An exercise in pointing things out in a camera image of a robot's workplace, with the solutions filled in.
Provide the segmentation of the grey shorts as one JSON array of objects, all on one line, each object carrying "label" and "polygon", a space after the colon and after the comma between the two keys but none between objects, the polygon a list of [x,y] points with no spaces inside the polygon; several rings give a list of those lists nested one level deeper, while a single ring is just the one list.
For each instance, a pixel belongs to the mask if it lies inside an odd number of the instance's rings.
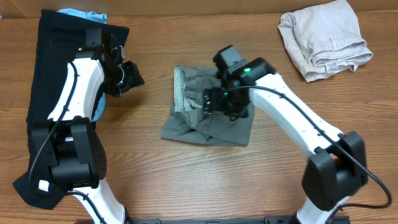
[{"label": "grey shorts", "polygon": [[248,106],[249,116],[230,121],[223,113],[205,114],[203,90],[220,87],[217,70],[206,67],[177,65],[174,68],[174,103],[162,130],[162,137],[213,146],[249,144],[254,105]]}]

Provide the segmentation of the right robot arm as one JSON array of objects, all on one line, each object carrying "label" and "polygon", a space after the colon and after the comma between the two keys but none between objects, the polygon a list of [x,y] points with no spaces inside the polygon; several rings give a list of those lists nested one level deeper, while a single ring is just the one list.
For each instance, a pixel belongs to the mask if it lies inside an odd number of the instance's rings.
[{"label": "right robot arm", "polygon": [[230,121],[247,118],[249,105],[267,113],[301,149],[307,160],[302,187],[307,199],[291,223],[334,223],[343,203],[367,184],[364,141],[343,134],[313,112],[263,58],[247,62],[232,45],[213,58],[221,87],[206,89],[206,114]]}]

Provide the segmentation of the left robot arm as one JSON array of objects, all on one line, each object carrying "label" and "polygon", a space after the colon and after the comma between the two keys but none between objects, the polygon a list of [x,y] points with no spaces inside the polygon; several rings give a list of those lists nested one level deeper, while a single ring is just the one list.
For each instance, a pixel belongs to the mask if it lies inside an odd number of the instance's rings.
[{"label": "left robot arm", "polygon": [[52,112],[32,132],[37,153],[29,170],[29,189],[36,196],[72,195],[93,223],[131,223],[105,179],[105,150],[93,127],[99,92],[120,97],[144,84],[137,65],[122,46],[111,46],[111,34],[88,29],[86,42],[67,58],[67,76]]}]

